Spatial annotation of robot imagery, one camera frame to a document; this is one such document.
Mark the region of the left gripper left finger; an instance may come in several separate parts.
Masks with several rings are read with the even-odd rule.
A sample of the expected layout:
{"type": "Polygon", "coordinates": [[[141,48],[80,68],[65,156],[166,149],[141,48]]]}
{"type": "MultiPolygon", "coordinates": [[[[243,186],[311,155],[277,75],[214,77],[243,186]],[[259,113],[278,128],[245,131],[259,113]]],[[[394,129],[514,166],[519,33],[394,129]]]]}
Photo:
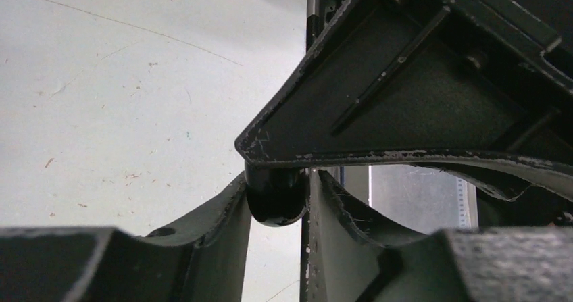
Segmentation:
{"type": "Polygon", "coordinates": [[[251,215],[239,174],[188,214],[114,227],[1,229],[2,301],[240,301],[251,215]]]}

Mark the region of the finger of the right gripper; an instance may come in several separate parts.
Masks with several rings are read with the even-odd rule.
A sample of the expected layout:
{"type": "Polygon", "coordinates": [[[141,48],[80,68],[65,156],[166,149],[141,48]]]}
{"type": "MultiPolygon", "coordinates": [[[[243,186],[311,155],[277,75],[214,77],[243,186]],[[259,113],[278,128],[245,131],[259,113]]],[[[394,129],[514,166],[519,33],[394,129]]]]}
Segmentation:
{"type": "Polygon", "coordinates": [[[572,198],[572,0],[344,0],[237,137],[267,168],[411,164],[572,198]]]}

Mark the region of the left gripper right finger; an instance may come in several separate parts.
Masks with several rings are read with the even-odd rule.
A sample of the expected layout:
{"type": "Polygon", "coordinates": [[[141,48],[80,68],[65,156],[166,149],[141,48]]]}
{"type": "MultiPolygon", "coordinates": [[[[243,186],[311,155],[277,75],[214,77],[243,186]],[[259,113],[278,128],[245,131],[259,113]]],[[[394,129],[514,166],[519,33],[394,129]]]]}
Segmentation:
{"type": "Polygon", "coordinates": [[[571,301],[570,227],[422,234],[310,176],[306,301],[571,301]]]}

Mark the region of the black earbud charging case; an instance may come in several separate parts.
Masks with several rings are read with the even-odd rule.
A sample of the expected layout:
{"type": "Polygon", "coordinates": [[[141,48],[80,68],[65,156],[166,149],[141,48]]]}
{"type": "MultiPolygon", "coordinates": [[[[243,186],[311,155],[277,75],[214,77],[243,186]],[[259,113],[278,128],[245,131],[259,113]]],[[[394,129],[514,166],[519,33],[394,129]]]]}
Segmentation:
{"type": "Polygon", "coordinates": [[[308,177],[303,168],[263,168],[245,164],[247,203],[257,222],[288,226],[308,208],[308,177]]]}

